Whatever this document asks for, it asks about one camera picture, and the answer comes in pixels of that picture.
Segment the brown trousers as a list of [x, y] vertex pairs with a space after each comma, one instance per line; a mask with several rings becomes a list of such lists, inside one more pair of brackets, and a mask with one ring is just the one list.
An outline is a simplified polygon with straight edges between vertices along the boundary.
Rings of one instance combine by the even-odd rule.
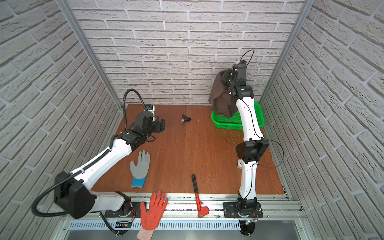
[[222, 83], [222, 77], [231, 76], [231, 70], [220, 71], [213, 82], [209, 103], [212, 104], [212, 111], [216, 115], [224, 116], [230, 119], [237, 111], [236, 99], [229, 95], [229, 90], [226, 85]]

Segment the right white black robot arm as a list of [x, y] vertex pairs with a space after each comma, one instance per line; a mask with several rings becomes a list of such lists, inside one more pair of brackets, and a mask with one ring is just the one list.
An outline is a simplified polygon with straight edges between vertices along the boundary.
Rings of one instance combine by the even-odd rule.
[[264, 138], [257, 120], [253, 89], [246, 84], [247, 64], [245, 60], [240, 60], [237, 64], [233, 64], [232, 70], [222, 77], [222, 83], [235, 100], [244, 134], [243, 142], [236, 147], [242, 169], [242, 181], [236, 208], [241, 216], [250, 215], [257, 209], [257, 168], [260, 158], [269, 147], [269, 141]]

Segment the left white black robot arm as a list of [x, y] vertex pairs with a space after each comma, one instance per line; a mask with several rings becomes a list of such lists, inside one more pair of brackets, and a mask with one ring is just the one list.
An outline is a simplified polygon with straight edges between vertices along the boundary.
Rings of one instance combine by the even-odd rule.
[[54, 203], [74, 219], [102, 211], [118, 212], [123, 217], [129, 215], [130, 197], [122, 192], [94, 192], [92, 188], [109, 169], [147, 142], [152, 134], [165, 129], [164, 119], [152, 112], [140, 112], [131, 127], [113, 137], [110, 147], [70, 173], [61, 172], [56, 176]]

